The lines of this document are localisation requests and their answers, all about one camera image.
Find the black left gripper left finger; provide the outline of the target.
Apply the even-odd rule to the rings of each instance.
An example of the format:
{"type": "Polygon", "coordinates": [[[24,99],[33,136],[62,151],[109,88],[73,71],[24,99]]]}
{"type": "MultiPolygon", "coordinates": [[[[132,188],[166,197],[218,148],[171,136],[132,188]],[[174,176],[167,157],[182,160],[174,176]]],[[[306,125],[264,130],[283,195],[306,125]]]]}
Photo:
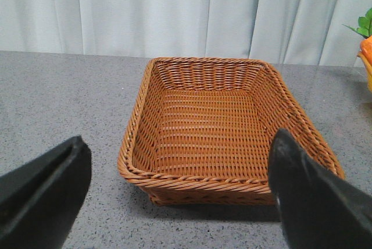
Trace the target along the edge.
{"type": "Polygon", "coordinates": [[[1,176],[1,248],[62,248],[92,177],[91,150],[72,137],[1,176]]]}

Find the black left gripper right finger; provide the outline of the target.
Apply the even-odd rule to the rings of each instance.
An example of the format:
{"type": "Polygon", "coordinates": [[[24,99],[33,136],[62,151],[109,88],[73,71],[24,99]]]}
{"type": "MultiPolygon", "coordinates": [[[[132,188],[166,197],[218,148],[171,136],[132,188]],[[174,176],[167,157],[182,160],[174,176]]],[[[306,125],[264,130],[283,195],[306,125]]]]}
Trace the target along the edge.
{"type": "Polygon", "coordinates": [[[312,160],[286,129],[271,144],[268,178],[289,248],[371,248],[371,196],[312,160]]]}

